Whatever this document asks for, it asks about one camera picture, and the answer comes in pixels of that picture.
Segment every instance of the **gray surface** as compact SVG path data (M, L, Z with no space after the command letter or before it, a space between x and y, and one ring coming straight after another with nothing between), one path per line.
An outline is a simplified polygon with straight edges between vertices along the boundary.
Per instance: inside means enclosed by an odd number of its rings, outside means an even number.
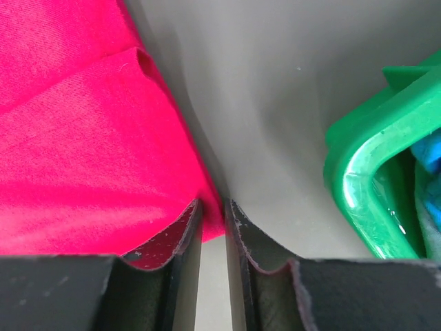
M441 1L127 2L222 193L297 254L368 257L323 188L324 134L381 67L441 46ZM203 250L197 330L231 330L221 241Z

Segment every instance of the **blue fabric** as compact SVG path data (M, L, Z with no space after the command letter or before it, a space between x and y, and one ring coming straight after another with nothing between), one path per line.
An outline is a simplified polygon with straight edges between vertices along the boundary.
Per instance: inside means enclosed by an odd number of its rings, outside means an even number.
M416 191L416 199L421 200L428 215L441 230L441 129L413 144L411 151L430 175L426 183L416 183L417 187L423 186L421 191Z

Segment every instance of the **fabric fold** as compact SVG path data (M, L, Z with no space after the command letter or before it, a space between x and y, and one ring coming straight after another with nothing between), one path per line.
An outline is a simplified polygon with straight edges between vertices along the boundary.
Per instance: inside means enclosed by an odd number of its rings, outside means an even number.
M197 197L204 240L223 233L216 189L120 1L6 1L0 21L0 254L124 254Z

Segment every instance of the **green plastic basket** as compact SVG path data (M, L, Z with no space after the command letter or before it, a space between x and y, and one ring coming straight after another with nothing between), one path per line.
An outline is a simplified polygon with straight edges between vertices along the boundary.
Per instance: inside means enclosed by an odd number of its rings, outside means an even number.
M333 124L324 177L373 254L426 257L407 149L441 127L441 51L414 67L383 69L389 87Z

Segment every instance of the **green plastic container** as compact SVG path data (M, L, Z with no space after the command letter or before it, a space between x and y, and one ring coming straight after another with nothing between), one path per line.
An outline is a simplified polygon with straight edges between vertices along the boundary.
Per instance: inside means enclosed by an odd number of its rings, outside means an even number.
M328 130L325 182L375 256L423 258L415 161L407 148L441 127L441 51L383 73L389 87Z

